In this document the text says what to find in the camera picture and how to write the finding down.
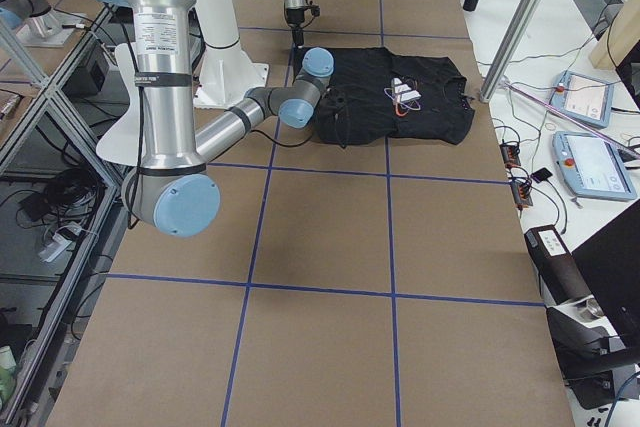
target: tablet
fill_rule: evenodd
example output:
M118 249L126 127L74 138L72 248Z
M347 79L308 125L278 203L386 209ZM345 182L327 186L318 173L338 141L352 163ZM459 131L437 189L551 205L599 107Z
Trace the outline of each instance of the tablet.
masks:
M553 153L565 183L577 196L633 200L636 190L617 149L591 134L556 132Z
M609 125L613 85L583 74L565 71L556 82L549 103L570 117L593 127Z

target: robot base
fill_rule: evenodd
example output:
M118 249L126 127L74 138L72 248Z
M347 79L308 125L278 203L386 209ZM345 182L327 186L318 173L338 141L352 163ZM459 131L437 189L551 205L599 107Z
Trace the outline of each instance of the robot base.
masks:
M221 51L207 47L193 104L200 109L233 107L249 89L264 87L268 75L269 65L251 62L239 44Z
M55 12L55 16L57 20L60 22L60 24L62 25L69 25L69 24L75 25L79 22L78 17L62 14L60 12ZM60 48L60 47L64 47L64 44L67 42L69 37L71 37L71 34L73 34L74 32L76 32L76 29L63 28L57 34L52 35L51 37L47 37L46 39L43 39L42 37L38 37L37 35L34 35L33 32L31 31L31 27L29 27L28 24L25 24L16 33L16 37L18 38L20 43L25 47Z

